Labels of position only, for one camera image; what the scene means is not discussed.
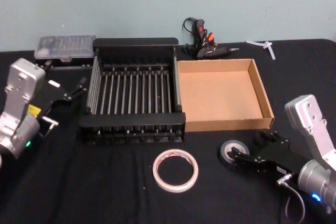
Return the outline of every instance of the roll of tape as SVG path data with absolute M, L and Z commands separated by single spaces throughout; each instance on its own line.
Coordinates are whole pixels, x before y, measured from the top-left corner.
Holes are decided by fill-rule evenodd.
M 159 176 L 158 170 L 159 170 L 159 166 L 161 162 L 164 161 L 166 158 L 172 157 L 172 156 L 178 156 L 178 157 L 185 158 L 193 166 L 194 172 L 193 172 L 192 177 L 189 179 L 188 182 L 182 185 L 174 186 L 174 185 L 167 184 Z M 171 193 L 182 193 L 184 191 L 189 190 L 196 183 L 196 180 L 198 177 L 198 164 L 196 162 L 196 159 L 190 153 L 186 151 L 179 150 L 179 149 L 167 150 L 161 153 L 155 159 L 154 164 L 153 164 L 153 176 L 158 186 L 160 186 L 162 189 L 166 191 L 170 191 Z
M 231 149 L 235 147 L 237 148 L 240 152 L 244 153 L 244 154 L 250 154 L 247 146 L 242 143 L 241 141 L 238 140 L 229 140 L 224 142 L 224 144 L 222 144 L 221 149 L 220 149 L 220 154 L 223 160 L 225 160 L 226 162 L 233 164 L 235 162 L 235 160 L 229 156 L 229 152 L 231 152 Z

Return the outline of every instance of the cardboard box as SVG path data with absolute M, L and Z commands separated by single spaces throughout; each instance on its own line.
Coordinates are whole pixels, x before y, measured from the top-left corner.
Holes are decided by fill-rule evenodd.
M 269 129 L 274 115 L 253 59 L 178 61 L 185 131 Z

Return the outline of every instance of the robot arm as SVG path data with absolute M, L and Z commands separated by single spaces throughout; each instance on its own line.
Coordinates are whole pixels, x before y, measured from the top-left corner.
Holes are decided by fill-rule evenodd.
M 42 68 L 25 59 L 10 66 L 5 88 L 7 99 L 0 116 L 0 145 L 15 158 L 40 130 L 38 121 L 27 110 L 36 92 L 42 88 L 45 75 Z
M 285 110 L 292 127 L 305 136 L 314 158 L 302 168 L 299 188 L 314 195 L 327 212 L 336 210 L 336 150 L 315 96 L 300 96 L 287 103 Z
M 5 88 L 7 98 L 0 116 L 1 154 L 9 153 L 19 158 L 28 142 L 40 131 L 40 120 L 50 124 L 44 136 L 58 125 L 46 117 L 54 106 L 70 104 L 85 93 L 85 78 L 71 93 L 52 80 L 45 82 L 45 70 L 50 67 L 51 61 L 40 68 L 25 59 L 18 59 L 10 66 Z
M 306 138 L 314 159 L 332 172 L 336 170 L 336 150 L 327 130 L 327 121 L 313 95 L 303 95 L 285 105 L 289 121 Z

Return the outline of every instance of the black table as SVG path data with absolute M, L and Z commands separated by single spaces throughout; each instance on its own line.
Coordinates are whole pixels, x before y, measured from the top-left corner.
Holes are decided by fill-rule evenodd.
M 273 129 L 292 142 L 294 151 L 310 157 L 303 137 L 293 130 L 285 104 L 302 94 L 317 97 L 329 133 L 336 144 L 336 43 L 324 40 L 273 41 L 277 57 L 246 43 L 229 44 L 240 50 L 230 58 L 254 58 L 271 103 Z M 8 66 L 32 51 L 0 53 L 0 87 Z M 190 59 L 180 54 L 180 59 Z M 89 70 L 51 71 L 49 77 L 71 89 Z M 5 93 L 0 92 L 1 110 Z M 287 192 L 267 176 L 223 167 L 217 159 L 220 145 L 230 139 L 251 144 L 255 131 L 188 133 L 184 143 L 133 144 L 87 147 L 76 138 L 76 108 L 59 109 L 53 118 L 60 125 L 48 138 L 32 143 L 13 168 L 11 183 L 1 188 L 0 223 L 277 223 L 280 194 Z M 154 181 L 152 165 L 162 151 L 180 148 L 199 165 L 190 190 L 173 194 Z M 162 176 L 171 182 L 186 179 L 190 168 L 167 160 Z M 335 223 L 336 215 L 309 197 L 303 223 Z M 281 205 L 282 223 L 286 223 Z M 290 208 L 300 214 L 295 203 Z

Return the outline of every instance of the white plastic piece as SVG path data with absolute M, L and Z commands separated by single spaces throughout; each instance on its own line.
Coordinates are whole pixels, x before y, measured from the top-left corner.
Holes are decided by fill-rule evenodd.
M 249 43 L 249 44 L 252 44 L 252 45 L 255 45 L 255 46 L 261 46 L 264 49 L 268 48 L 269 53 L 271 54 L 272 59 L 275 60 L 275 55 L 274 55 L 274 52 L 273 52 L 273 50 L 271 48 L 271 45 L 273 44 L 272 42 L 265 41 L 264 43 L 258 43 L 258 42 L 254 42 L 254 41 L 250 41 L 250 40 L 247 40 L 245 42 Z
M 186 182 L 182 185 L 174 186 L 174 185 L 167 184 L 166 182 L 164 182 L 159 177 L 159 174 L 158 174 L 159 165 L 166 158 L 172 157 L 172 156 L 178 156 L 178 157 L 185 158 L 194 168 L 194 173 L 193 173 L 192 177 L 189 179 L 188 182 Z M 189 190 L 196 183 L 196 180 L 197 180 L 197 177 L 198 177 L 198 164 L 196 162 L 196 159 L 190 153 L 188 153 L 186 151 L 179 150 L 179 149 L 167 150 L 167 151 L 161 153 L 155 159 L 154 164 L 153 164 L 153 175 L 154 175 L 154 179 L 155 179 L 156 183 L 162 189 L 164 189 L 166 191 L 170 191 L 171 193 L 182 193 L 184 191 Z
M 61 87 L 61 84 L 59 84 L 59 83 L 57 83 L 56 81 L 53 81 L 53 80 L 49 80 L 48 83 L 55 86 L 56 88 Z

